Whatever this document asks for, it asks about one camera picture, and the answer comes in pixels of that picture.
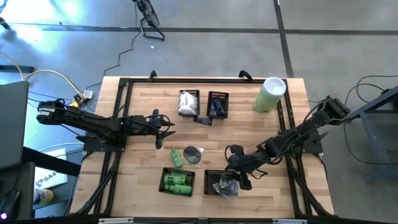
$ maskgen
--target wooden tabletop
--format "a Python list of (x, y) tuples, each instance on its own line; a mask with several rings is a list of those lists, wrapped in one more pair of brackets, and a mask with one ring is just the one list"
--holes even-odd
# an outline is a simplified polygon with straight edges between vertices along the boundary
[[(120, 77), (104, 77), (99, 93), (96, 114), (110, 116)], [(310, 108), (304, 81), (287, 79), (296, 124), (300, 124)], [(154, 109), (170, 117), (175, 134), (164, 139), (163, 148), (155, 149), (155, 137), (129, 137), (122, 153), (118, 181), (114, 195), (112, 216), (129, 217), (224, 217), (224, 218), (288, 218), (293, 217), (292, 199), (285, 161), (279, 165), (263, 165), (269, 175), (260, 180), (249, 177), (252, 190), (239, 190), (239, 196), (228, 200), (216, 195), (204, 195), (205, 169), (223, 170), (227, 163), (224, 149), (237, 144), (246, 153), (256, 145), (277, 134), (279, 120), (276, 110), (267, 114), (254, 111), (253, 103), (261, 84), (228, 83), (135, 83), (132, 88), (129, 115), (152, 114)], [(213, 120), (213, 126), (194, 123), (192, 118), (178, 115), (178, 91), (200, 90), (200, 116), (206, 116), (209, 91), (229, 93), (229, 112), (226, 120)], [(205, 149), (200, 167), (184, 165), (181, 169), (196, 173), (192, 197), (160, 193), (159, 182), (163, 167), (173, 167), (172, 148), (182, 154), (186, 145)], [(81, 208), (93, 193), (100, 179), (103, 152), (92, 153), (81, 166), (71, 212)], [(305, 176), (310, 190), (326, 210), (333, 213), (325, 171), (321, 162), (311, 154), (303, 155)], [(106, 204), (108, 187), (103, 197)], [(298, 190), (304, 211), (302, 193)]]

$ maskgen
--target wire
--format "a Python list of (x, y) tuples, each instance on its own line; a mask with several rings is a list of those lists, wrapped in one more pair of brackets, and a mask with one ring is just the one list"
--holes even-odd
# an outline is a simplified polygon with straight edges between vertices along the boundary
[(61, 74), (61, 73), (59, 73), (59, 72), (56, 72), (56, 71), (54, 71), (54, 70), (47, 70), (47, 69), (38, 70), (38, 71), (35, 71), (35, 72), (30, 73), (29, 75), (25, 76), (25, 77), (22, 78), (22, 79), (23, 79), (23, 80), (26, 80), (26, 79), (28, 79), (29, 77), (31, 77), (32, 75), (35, 75), (35, 74), (40, 73), (40, 72), (52, 72), (52, 73), (55, 73), (55, 74), (57, 74), (57, 75), (60, 75), (61, 77), (63, 77), (63, 78), (72, 86), (72, 88), (73, 88), (78, 94), (83, 95), (83, 94), (76, 88), (76, 86), (69, 80), (68, 77), (66, 77), (65, 75), (63, 75), (63, 74)]
[[(346, 100), (345, 100), (345, 102), (344, 102), (344, 105), (347, 105), (347, 101), (348, 101), (349, 94), (350, 94), (355, 88), (359, 87), (360, 85), (376, 86), (376, 85), (373, 85), (373, 84), (370, 84), (370, 83), (360, 83), (360, 84), (357, 84), (356, 86), (352, 87), (352, 89), (350, 89), (349, 92), (347, 93), (347, 97), (346, 97)], [(398, 165), (398, 163), (367, 162), (367, 161), (363, 161), (363, 160), (361, 160), (361, 159), (358, 159), (358, 158), (355, 156), (355, 154), (352, 152), (351, 147), (349, 146), (348, 137), (347, 137), (347, 132), (346, 132), (346, 123), (343, 123), (343, 131), (344, 131), (344, 138), (345, 138), (345, 142), (346, 142), (347, 148), (348, 148), (348, 150), (349, 150), (349, 153), (351, 153), (351, 155), (352, 155), (358, 162), (362, 162), (362, 163), (364, 163), (364, 164), (371, 164), (371, 165)]]
[[(370, 78), (370, 77), (392, 78), (392, 77), (398, 77), (398, 75), (368, 75), (368, 76), (362, 77), (362, 78), (358, 81), (358, 83), (357, 83), (356, 94), (358, 95), (359, 99), (361, 99), (361, 100), (364, 101), (365, 103), (368, 103), (368, 101), (364, 100), (364, 99), (359, 95), (359, 84), (360, 84), (361, 81), (364, 80), (365, 78)], [(380, 88), (380, 87), (378, 87), (378, 86), (376, 86), (376, 85), (373, 85), (373, 86), (379, 88), (381, 91), (384, 91), (382, 88)]]
[(319, 161), (322, 163), (323, 168), (325, 170), (326, 180), (327, 180), (328, 179), (328, 171), (326, 170), (325, 162), (323, 161), (323, 159), (317, 153), (313, 153), (313, 155), (316, 156), (319, 159)]
[(137, 29), (137, 32), (138, 32), (138, 33), (137, 33), (137, 35), (131, 40), (130, 49), (129, 49), (129, 50), (125, 50), (125, 51), (119, 53), (119, 56), (118, 56), (118, 64), (115, 65), (115, 66), (112, 66), (112, 67), (109, 67), (109, 68), (105, 68), (105, 69), (104, 69), (103, 77), (105, 76), (106, 71), (108, 71), (108, 70), (110, 70), (110, 69), (112, 69), (112, 68), (120, 67), (120, 56), (122, 56), (122, 54), (125, 54), (125, 53), (130, 52), (130, 51), (133, 50), (132, 45), (133, 45), (133, 43), (134, 43), (134, 40), (135, 40), (135, 39), (138, 37), (138, 35), (141, 33), (141, 30), (139, 30), (138, 27), (137, 27), (137, 2), (136, 2), (136, 1), (135, 1), (135, 10), (136, 10), (136, 29)]
[[(22, 81), (28, 79), (29, 77), (31, 77), (32, 75), (35, 75), (36, 73), (40, 73), (40, 72), (52, 72), (52, 73), (55, 73), (55, 74), (57, 74), (57, 75), (60, 75), (60, 76), (63, 77), (64, 79), (66, 79), (66, 81), (73, 87), (73, 89), (75, 89), (75, 91), (76, 91), (78, 94), (83, 95), (82, 93), (79, 92), (79, 90), (75, 87), (75, 85), (69, 80), (69, 78), (67, 78), (65, 75), (63, 75), (63, 74), (61, 74), (61, 73), (59, 73), (59, 72), (56, 72), (56, 71), (53, 71), (53, 70), (38, 70), (38, 71), (32, 72), (31, 74), (29, 74), (29, 75), (27, 75), (27, 76), (24, 77), (24, 75), (22, 74), (21, 68), (18, 66), (18, 64), (17, 64), (12, 58), (10, 58), (10, 56), (6, 55), (6, 54), (3, 53), (3, 52), (0, 52), (0, 54), (2, 54), (2, 55), (4, 55), (5, 57), (7, 57), (7, 58), (15, 65), (15, 67), (18, 69), (19, 74), (21, 75), (21, 80), (22, 80)], [(30, 107), (32, 107), (33, 109), (36, 109), (36, 107), (33, 106), (33, 105), (31, 105), (29, 102), (27, 102), (27, 104), (28, 104)]]
[(42, 151), (44, 151), (44, 150), (46, 150), (46, 149), (51, 149), (51, 148), (53, 148), (53, 147), (68, 146), (68, 145), (73, 145), (73, 144), (84, 144), (84, 143), (83, 143), (83, 142), (70, 142), (70, 143), (56, 144), (56, 145), (53, 145), (53, 146), (45, 147), (45, 148), (39, 150), (39, 152), (42, 152)]
[(42, 94), (42, 93), (35, 93), (35, 92), (33, 92), (33, 91), (28, 91), (28, 92), (29, 92), (29, 93), (33, 93), (33, 94), (36, 94), (36, 95), (40, 95), (40, 96), (46, 96), (46, 97), (54, 98), (54, 99), (59, 99), (59, 98), (60, 98), (60, 97), (50, 96), (50, 95), (46, 95), (46, 94)]
[(320, 102), (322, 102), (322, 100), (321, 100), (321, 101), (308, 100), (308, 102), (312, 102), (312, 103), (320, 103)]
[(78, 134), (78, 133), (72, 131), (70, 128), (64, 126), (63, 124), (60, 124), (60, 126), (63, 127), (63, 128), (65, 128), (65, 129), (67, 129), (67, 130), (70, 131), (71, 133), (76, 134), (77, 136), (80, 136), (80, 135), (81, 135), (81, 134)]
[(85, 105), (87, 106), (87, 108), (89, 109), (89, 110), (91, 110), (92, 112), (95, 112), (95, 110), (93, 110), (93, 109), (91, 109), (89, 106), (88, 106), (88, 103), (85, 101)]
[(102, 84), (102, 82), (100, 82), (100, 83), (95, 83), (95, 84), (93, 84), (93, 85), (91, 85), (91, 86), (88, 86), (88, 87), (86, 87), (86, 90), (89, 89), (89, 88), (91, 88), (91, 87), (93, 87), (93, 86), (99, 85), (99, 84)]
[(256, 180), (259, 180), (259, 179), (261, 179), (261, 177), (264, 177), (265, 175), (268, 175), (268, 172), (266, 172), (266, 171), (262, 171), (262, 170), (259, 170), (259, 169), (256, 169), (258, 172), (260, 172), (260, 173), (262, 173), (261, 175), (260, 175), (260, 177), (256, 177), (253, 173), (250, 173), (250, 175), (254, 178), (254, 179), (256, 179)]
[(38, 101), (38, 100), (33, 100), (32, 98), (27, 98), (28, 100), (32, 100), (32, 101), (34, 101), (34, 102), (38, 102), (38, 103), (40, 103), (40, 101)]
[(8, 0), (4, 0), (3, 4), (0, 6), (0, 13), (3, 11), (3, 9), (7, 6)]

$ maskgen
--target gray floor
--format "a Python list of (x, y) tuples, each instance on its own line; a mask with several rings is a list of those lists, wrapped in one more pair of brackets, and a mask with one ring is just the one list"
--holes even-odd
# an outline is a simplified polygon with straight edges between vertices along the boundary
[[(286, 29), (398, 30), (395, 0), (280, 0)], [(278, 29), (272, 0), (152, 0), (161, 27)], [(134, 4), (118, 1), (10, 0), (1, 13), (10, 23), (134, 27)], [(0, 50), (21, 65), (53, 69), (66, 74), (84, 90), (100, 82), (103, 70), (117, 64), (118, 54), (130, 48), (136, 32), (42, 31), (42, 26), (13, 24), (15, 33), (0, 33)], [(168, 32), (166, 41), (143, 38), (134, 41), (134, 51), (123, 54), (120, 67), (106, 75), (148, 76), (151, 70), (167, 76), (235, 77), (242, 69), (254, 77), (286, 77), (279, 34)], [(305, 79), (308, 97), (327, 95), (342, 100), (348, 90), (366, 75), (396, 75), (398, 35), (287, 35), (294, 77)], [(9, 64), (4, 58), (0, 63)], [(16, 73), (2, 73), (0, 83), (19, 80)], [(71, 98), (75, 92), (60, 77), (41, 73), (30, 79), (31, 91)], [(396, 86), (398, 78), (366, 80), (382, 88)], [(379, 95), (363, 87), (366, 99)], [(43, 96), (30, 95), (36, 100)], [(348, 106), (363, 102), (354, 94)], [(363, 175), (374, 166), (361, 164), (349, 154), (342, 127), (324, 127), (323, 140), (333, 206), (346, 218), (396, 222), (397, 179), (365, 182)], [(358, 157), (372, 156), (358, 122), (348, 125), (349, 142)], [(58, 126), (43, 126), (28, 110), (25, 146), (36, 149), (63, 142), (76, 142), (72, 133)], [(44, 211), (42, 216), (59, 214)]]

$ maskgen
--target green container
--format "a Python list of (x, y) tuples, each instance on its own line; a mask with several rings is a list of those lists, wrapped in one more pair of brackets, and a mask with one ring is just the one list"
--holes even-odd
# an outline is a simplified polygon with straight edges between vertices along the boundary
[(174, 148), (172, 149), (172, 159), (174, 161), (174, 165), (177, 168), (180, 168), (181, 166), (184, 165), (184, 163), (182, 162), (180, 153)]
[(185, 185), (186, 177), (176, 177), (172, 175), (165, 175), (164, 176), (164, 183), (165, 184), (180, 184)]
[(184, 185), (170, 185), (170, 184), (165, 184), (164, 189), (171, 191), (175, 194), (190, 194), (192, 192), (192, 187), (190, 186), (184, 186)]

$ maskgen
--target black mesh basket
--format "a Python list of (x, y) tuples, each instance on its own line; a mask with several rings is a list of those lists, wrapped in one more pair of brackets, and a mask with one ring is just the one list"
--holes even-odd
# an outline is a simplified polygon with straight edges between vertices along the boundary
[(231, 170), (205, 170), (205, 195), (219, 195), (213, 184), (218, 183), (222, 175), (237, 178), (237, 173)]
[(184, 116), (184, 117), (194, 117), (194, 116), (198, 116), (200, 114), (200, 95), (199, 95), (199, 90), (180, 90), (180, 94), (186, 91), (187, 93), (191, 94), (192, 96), (195, 96), (197, 98), (197, 108), (198, 108), (198, 114), (193, 115), (193, 114), (181, 114), (178, 113), (178, 115), (180, 116)]
[[(185, 185), (192, 187), (191, 194), (188, 194), (188, 195), (175, 194), (173, 192), (169, 192), (168, 190), (164, 189), (164, 176), (167, 175), (167, 174), (171, 174), (172, 172), (178, 173), (178, 174), (186, 174), (187, 175), (187, 179), (185, 181)], [(164, 167), (163, 168), (162, 177), (160, 178), (159, 192), (167, 193), (167, 194), (174, 194), (174, 195), (192, 197), (194, 181), (195, 181), (195, 172)]]
[[(221, 101), (221, 105), (224, 108), (225, 115), (224, 116), (210, 116), (210, 107), (211, 107), (211, 101), (213, 98), (218, 97)], [(225, 119), (228, 118), (228, 93), (222, 93), (222, 92), (215, 92), (215, 91), (209, 91), (209, 98), (207, 101), (207, 117), (209, 118), (216, 118), (216, 119)]]

